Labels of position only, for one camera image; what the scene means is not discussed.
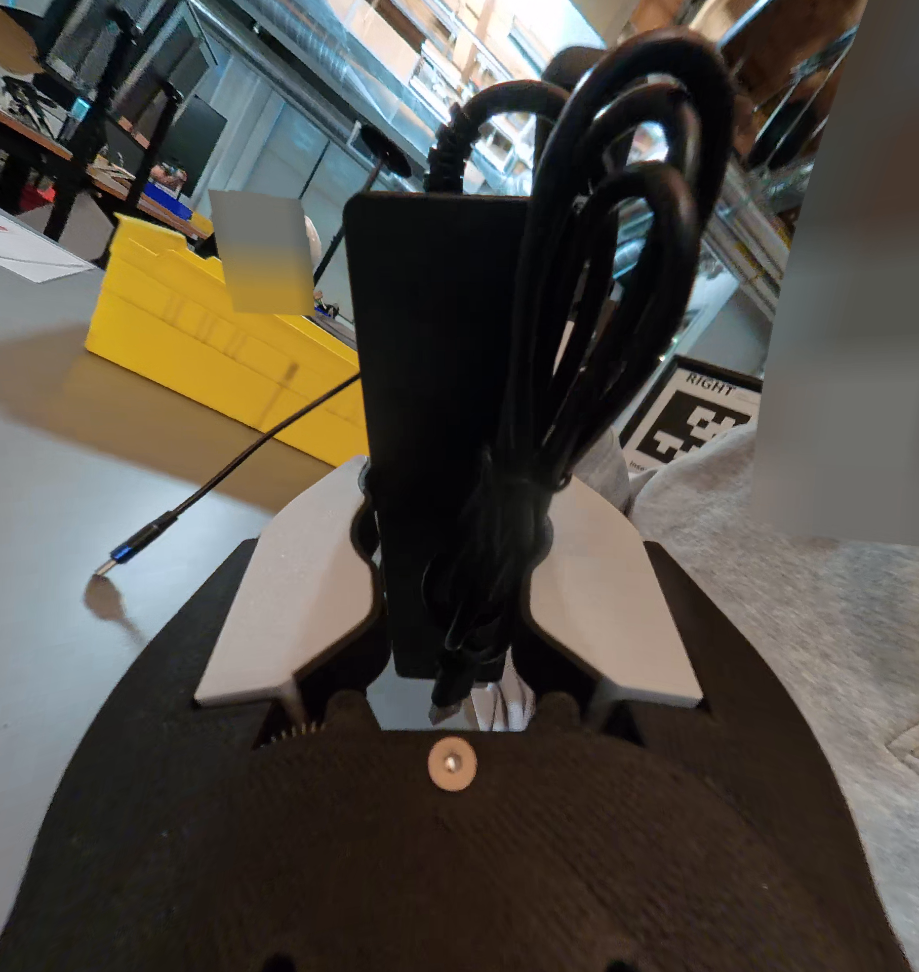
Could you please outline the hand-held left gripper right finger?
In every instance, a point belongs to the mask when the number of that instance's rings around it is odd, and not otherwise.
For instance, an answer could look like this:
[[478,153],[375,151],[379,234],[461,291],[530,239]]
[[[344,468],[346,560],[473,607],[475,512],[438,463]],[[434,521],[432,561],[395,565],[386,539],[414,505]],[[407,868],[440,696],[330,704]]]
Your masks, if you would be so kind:
[[520,675],[536,698],[566,694],[596,728],[620,703],[696,709],[703,691],[636,528],[577,478],[545,527],[520,609]]

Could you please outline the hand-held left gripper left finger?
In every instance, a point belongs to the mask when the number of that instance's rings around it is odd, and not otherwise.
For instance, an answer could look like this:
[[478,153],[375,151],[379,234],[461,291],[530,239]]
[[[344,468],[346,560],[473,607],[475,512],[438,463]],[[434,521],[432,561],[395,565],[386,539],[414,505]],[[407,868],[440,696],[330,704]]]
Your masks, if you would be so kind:
[[269,701],[319,727],[334,694],[381,673],[378,574],[356,535],[367,465],[347,460],[263,528],[195,690],[200,707]]

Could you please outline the black usb cable blue plug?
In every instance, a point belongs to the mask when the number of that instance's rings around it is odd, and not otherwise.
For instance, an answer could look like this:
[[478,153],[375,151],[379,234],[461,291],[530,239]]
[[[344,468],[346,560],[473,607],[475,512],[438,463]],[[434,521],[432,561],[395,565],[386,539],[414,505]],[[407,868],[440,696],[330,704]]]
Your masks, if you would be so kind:
[[159,517],[149,521],[138,531],[125,539],[125,541],[122,541],[119,545],[113,548],[111,553],[109,553],[106,562],[100,565],[93,572],[93,576],[105,577],[116,566],[130,562],[142,550],[145,550],[150,544],[157,541],[169,528],[172,528],[180,517],[185,515],[190,508],[198,504],[206,496],[213,492],[217,486],[223,483],[233,472],[242,466],[266,443],[275,439],[281,432],[287,430],[307,415],[313,413],[316,409],[323,407],[337,395],[340,395],[345,390],[351,388],[353,384],[360,380],[360,377],[360,372],[353,373],[339,385],[313,399],[306,406],[300,408],[296,412],[278,422],[276,425],[272,426],[269,431],[260,434],[259,437],[252,443],[248,444],[241,453],[234,456],[234,458],[227,465],[220,468],[210,477],[208,481],[206,481],[202,486],[199,486],[194,493],[183,500],[180,504],[177,504],[174,509],[167,510]]

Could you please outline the person's grey hoodie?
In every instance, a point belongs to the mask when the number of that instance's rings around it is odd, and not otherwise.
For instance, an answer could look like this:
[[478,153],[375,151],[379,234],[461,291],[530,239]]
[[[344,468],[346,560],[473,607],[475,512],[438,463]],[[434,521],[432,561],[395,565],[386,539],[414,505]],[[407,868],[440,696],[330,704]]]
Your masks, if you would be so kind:
[[787,537],[750,514],[756,427],[630,478],[613,430],[578,476],[753,644],[821,743],[919,970],[919,548]]

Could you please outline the black floor lamp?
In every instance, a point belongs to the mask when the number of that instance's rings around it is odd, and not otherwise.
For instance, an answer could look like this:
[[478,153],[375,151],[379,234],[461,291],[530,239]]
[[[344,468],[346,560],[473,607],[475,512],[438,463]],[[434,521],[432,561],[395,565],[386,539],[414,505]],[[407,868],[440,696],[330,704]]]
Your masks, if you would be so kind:
[[[400,178],[409,178],[413,175],[413,169],[406,154],[379,128],[371,124],[365,124],[360,128],[359,135],[365,147],[374,156],[375,162],[366,180],[357,190],[357,194],[371,190],[383,171]],[[344,236],[345,226],[344,220],[342,220],[341,225],[314,270],[312,277],[313,285],[318,285],[340,245],[344,242]]]

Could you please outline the black framed marker sign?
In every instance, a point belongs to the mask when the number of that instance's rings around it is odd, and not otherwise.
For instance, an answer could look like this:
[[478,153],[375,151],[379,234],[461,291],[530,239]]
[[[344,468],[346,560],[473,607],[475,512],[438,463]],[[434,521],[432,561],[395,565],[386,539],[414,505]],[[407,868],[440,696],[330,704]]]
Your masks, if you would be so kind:
[[618,433],[629,473],[667,466],[755,422],[763,385],[760,377],[673,356]]

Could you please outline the yellow plastic bin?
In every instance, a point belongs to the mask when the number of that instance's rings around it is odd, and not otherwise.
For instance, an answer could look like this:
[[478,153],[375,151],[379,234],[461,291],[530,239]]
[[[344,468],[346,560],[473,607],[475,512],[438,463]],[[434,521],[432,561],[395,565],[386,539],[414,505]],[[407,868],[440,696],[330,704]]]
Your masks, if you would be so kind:
[[306,317],[239,314],[218,259],[122,215],[85,348],[250,429],[269,431],[358,371]]

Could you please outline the small black monitor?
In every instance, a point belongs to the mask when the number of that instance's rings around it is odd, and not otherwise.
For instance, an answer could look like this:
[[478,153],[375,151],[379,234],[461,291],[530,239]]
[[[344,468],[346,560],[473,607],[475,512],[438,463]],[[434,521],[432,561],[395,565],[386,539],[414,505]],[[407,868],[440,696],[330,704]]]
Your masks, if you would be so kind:
[[226,118],[197,94],[189,97],[172,123],[157,164],[185,175],[180,190],[182,195],[191,197],[195,192],[226,123]]

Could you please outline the black monitor stand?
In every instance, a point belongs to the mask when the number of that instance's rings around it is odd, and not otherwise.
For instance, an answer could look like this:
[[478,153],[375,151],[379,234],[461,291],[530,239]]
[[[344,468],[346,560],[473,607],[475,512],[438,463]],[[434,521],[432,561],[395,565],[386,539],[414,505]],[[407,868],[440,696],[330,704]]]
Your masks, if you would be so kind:
[[96,97],[67,143],[71,159],[54,182],[55,201],[43,233],[58,242],[64,232],[78,193],[87,184],[89,165],[103,145],[104,123],[133,40],[131,17],[117,6],[109,11],[108,21],[115,25],[115,40],[99,79]]
[[116,206],[116,213],[128,216],[137,214],[138,202],[150,181],[151,171],[159,159],[176,111],[183,101],[183,96],[170,80],[162,82],[159,94],[164,99],[161,113],[151,140],[144,148],[137,145],[135,134],[121,128],[118,123],[107,121],[104,124],[108,158],[120,167],[116,179],[121,179],[122,184],[127,186],[122,190],[123,196]]

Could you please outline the white paper sheet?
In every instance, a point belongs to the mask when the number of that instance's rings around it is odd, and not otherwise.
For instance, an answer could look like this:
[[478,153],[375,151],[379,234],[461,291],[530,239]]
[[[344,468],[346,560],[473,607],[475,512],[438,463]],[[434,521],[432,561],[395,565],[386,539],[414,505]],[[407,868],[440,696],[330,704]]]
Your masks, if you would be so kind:
[[0,210],[0,266],[35,284],[94,267]]

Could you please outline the large black monitor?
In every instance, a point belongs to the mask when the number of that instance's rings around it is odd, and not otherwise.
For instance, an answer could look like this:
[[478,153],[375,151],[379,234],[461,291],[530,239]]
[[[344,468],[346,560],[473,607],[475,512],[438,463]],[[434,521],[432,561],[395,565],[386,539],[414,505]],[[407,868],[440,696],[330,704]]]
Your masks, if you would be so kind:
[[93,84],[101,77],[118,35],[112,14],[124,13],[136,24],[142,2],[81,1],[71,2],[64,17],[54,21],[54,34],[43,62],[55,73],[78,86]]

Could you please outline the wooden desk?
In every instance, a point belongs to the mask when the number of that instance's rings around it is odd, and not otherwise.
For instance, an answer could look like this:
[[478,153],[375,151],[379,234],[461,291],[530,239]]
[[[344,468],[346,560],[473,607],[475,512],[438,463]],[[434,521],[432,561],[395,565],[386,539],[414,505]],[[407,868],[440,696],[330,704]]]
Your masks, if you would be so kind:
[[127,188],[93,166],[88,167],[85,175],[77,175],[78,166],[71,152],[1,108],[0,152],[6,154],[0,175],[0,209],[11,216],[24,212],[22,197],[33,172],[52,178],[57,187],[70,182],[77,186],[79,193],[91,193],[97,208],[113,222],[118,213],[128,211]]

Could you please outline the brown chair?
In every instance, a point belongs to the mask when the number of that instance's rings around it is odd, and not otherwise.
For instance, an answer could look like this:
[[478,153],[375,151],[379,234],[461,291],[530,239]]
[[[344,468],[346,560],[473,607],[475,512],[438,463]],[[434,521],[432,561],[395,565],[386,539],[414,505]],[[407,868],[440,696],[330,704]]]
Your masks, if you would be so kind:
[[42,70],[28,31],[0,7],[0,74],[27,78]]

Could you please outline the silver ventilation duct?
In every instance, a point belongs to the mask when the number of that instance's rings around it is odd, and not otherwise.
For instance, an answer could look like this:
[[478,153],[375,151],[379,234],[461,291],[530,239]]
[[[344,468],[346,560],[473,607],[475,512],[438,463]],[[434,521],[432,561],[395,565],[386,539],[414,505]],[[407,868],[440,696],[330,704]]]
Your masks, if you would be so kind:
[[425,158],[456,96],[397,2],[239,5],[365,120]]

